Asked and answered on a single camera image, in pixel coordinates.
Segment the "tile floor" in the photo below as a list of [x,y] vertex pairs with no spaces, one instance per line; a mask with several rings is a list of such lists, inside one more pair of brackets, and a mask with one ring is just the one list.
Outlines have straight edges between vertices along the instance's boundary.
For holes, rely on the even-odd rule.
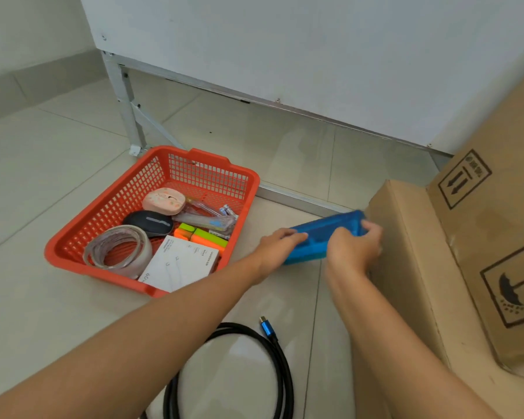
[[[437,173],[425,151],[157,77],[131,78],[143,106],[186,147],[313,197],[364,208],[384,179],[425,185]],[[42,255],[48,239],[133,162],[117,104],[104,80],[0,119],[0,393],[148,300],[51,267]],[[155,131],[147,139],[163,143]],[[233,256],[275,228],[312,218],[256,199]],[[289,359],[295,418],[330,411],[353,418],[349,341],[321,262],[280,269],[228,319],[255,327],[260,315],[272,320]],[[270,417],[273,380],[251,341],[214,341],[185,367],[183,417]],[[150,413],[160,417],[159,399]]]

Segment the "black computer mouse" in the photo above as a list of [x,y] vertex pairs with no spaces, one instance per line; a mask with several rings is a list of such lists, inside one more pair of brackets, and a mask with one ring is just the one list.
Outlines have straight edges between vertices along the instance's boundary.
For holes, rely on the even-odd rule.
[[148,237],[164,237],[173,230],[173,219],[170,216],[150,210],[132,212],[124,218],[122,224],[138,226]]

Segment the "blue plastic case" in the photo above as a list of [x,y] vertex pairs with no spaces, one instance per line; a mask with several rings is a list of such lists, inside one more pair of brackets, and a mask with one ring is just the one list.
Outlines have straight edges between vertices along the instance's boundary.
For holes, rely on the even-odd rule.
[[347,228],[354,236],[363,236],[367,233],[361,226],[364,218],[365,214],[361,210],[355,210],[294,226],[293,229],[298,232],[307,232],[308,238],[293,249],[284,265],[325,258],[328,240],[340,226]]

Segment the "double-sided tape roll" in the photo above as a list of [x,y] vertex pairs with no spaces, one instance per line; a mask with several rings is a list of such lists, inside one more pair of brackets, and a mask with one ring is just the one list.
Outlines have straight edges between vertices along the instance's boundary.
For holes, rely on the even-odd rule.
[[[105,257],[116,246],[125,242],[135,242],[134,251],[113,266],[105,265]],[[120,225],[103,232],[98,237],[91,240],[84,250],[84,262],[88,266],[98,267],[109,270],[116,274],[137,279],[146,269],[151,261],[153,251],[151,242],[146,233],[134,225]]]

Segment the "basket handle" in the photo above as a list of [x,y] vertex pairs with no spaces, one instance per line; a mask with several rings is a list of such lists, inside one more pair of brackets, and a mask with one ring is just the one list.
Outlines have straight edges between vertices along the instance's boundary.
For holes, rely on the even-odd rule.
[[187,156],[190,160],[197,161],[200,163],[207,163],[210,166],[215,166],[217,168],[229,169],[231,162],[228,158],[219,156],[217,154],[208,153],[207,151],[199,150],[197,148],[192,148],[188,152]]

